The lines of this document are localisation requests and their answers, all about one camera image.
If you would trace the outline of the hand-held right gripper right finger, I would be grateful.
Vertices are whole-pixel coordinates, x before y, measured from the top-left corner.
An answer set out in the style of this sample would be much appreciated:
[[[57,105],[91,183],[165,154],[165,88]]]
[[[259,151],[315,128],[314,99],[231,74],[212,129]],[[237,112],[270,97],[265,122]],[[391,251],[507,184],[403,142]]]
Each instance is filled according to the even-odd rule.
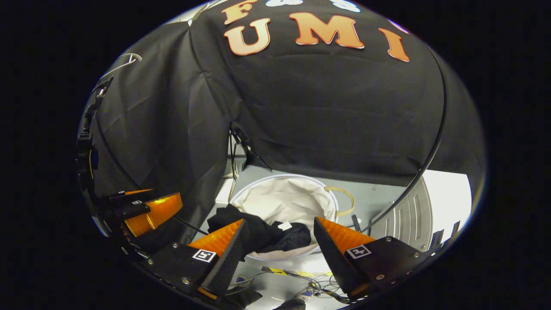
[[[420,251],[394,238],[374,239],[322,217],[313,232],[340,289],[364,299],[399,286],[431,262],[434,251]]]

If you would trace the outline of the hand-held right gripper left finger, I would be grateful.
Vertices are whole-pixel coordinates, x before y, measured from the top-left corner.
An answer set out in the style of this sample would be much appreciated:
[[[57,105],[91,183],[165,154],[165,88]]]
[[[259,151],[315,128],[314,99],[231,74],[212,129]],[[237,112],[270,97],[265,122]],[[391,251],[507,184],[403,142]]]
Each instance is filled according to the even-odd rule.
[[[189,298],[220,301],[227,293],[249,235],[245,219],[180,245],[166,245],[139,263],[146,275]]]

